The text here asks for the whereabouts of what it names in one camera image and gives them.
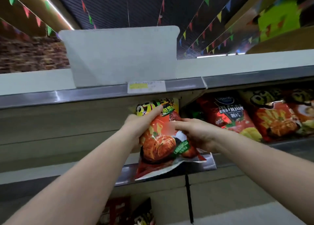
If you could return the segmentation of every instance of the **fluorescent light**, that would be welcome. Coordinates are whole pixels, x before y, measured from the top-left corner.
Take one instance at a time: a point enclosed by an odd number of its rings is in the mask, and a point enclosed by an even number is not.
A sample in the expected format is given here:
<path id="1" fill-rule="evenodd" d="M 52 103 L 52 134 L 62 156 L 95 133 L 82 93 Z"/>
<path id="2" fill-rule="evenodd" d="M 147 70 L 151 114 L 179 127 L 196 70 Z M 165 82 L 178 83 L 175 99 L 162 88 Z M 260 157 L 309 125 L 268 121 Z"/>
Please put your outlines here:
<path id="1" fill-rule="evenodd" d="M 210 57 L 219 57 L 219 56 L 227 56 L 227 55 L 207 55 L 207 56 L 198 56 L 197 58 L 210 58 Z"/>
<path id="2" fill-rule="evenodd" d="M 50 0 L 46 0 L 46 1 L 48 1 L 48 3 L 52 6 L 52 8 L 61 16 L 61 18 L 65 21 L 65 23 L 70 27 L 70 29 L 74 30 L 72 25 L 65 19 L 65 17 L 61 14 L 61 12 L 59 12 L 59 10 L 54 6 L 54 4 L 52 4 Z"/>

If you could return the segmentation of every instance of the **hand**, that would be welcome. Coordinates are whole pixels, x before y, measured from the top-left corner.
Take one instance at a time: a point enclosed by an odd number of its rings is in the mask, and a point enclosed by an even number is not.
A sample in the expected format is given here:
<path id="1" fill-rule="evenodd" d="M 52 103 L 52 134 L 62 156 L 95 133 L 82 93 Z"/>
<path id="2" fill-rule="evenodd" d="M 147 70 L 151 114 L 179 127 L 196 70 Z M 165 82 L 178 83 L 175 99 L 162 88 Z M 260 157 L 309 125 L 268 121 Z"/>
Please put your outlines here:
<path id="1" fill-rule="evenodd" d="M 207 152 L 217 152 L 217 137 L 223 136 L 224 129 L 198 119 L 183 118 L 171 122 L 176 130 L 183 131 L 191 144 Z"/>
<path id="2" fill-rule="evenodd" d="M 160 105 L 149 113 L 146 113 L 144 116 L 136 116 L 131 114 L 127 117 L 124 122 L 124 125 L 120 130 L 123 131 L 125 135 L 130 136 L 130 143 L 133 145 L 133 150 L 139 147 L 139 137 L 149 128 L 152 120 L 155 119 L 158 115 L 161 114 L 163 105 Z"/>

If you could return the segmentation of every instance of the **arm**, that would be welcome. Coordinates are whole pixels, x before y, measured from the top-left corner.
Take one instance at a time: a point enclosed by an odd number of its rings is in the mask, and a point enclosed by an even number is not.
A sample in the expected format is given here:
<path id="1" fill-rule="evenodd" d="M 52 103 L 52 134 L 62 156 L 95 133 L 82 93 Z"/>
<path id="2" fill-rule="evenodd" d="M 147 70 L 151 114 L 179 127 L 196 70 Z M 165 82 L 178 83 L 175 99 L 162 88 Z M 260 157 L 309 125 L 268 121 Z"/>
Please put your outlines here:
<path id="1" fill-rule="evenodd" d="M 314 223 L 314 163 L 197 119 L 174 124 L 202 149 L 227 156 L 303 222 Z"/>
<path id="2" fill-rule="evenodd" d="M 124 126 L 18 210 L 5 225 L 97 223 L 111 190 L 139 136 L 160 114 L 130 115 Z"/>

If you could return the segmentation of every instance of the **forearm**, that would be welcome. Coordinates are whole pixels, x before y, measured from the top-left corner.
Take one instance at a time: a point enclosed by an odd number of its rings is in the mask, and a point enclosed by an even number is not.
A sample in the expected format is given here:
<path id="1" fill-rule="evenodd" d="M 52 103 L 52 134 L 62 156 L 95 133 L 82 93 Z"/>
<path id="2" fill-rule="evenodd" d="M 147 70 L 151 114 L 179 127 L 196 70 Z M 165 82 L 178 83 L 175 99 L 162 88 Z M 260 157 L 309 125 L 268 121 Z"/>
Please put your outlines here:
<path id="1" fill-rule="evenodd" d="M 314 221 L 314 164 L 231 131 L 217 137 L 217 149 L 304 222 Z"/>
<path id="2" fill-rule="evenodd" d="M 96 224 L 132 146 L 118 131 L 15 213 L 6 224 Z"/>

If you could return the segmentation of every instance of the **price label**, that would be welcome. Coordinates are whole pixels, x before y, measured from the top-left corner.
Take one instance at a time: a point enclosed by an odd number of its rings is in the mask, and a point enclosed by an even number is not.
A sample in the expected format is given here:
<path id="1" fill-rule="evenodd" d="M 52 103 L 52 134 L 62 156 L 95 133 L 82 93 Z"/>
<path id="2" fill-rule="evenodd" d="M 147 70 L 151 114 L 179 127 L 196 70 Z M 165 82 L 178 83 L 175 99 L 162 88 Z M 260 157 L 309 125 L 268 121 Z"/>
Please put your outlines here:
<path id="1" fill-rule="evenodd" d="M 165 81 L 143 81 L 128 83 L 129 94 L 166 92 Z"/>

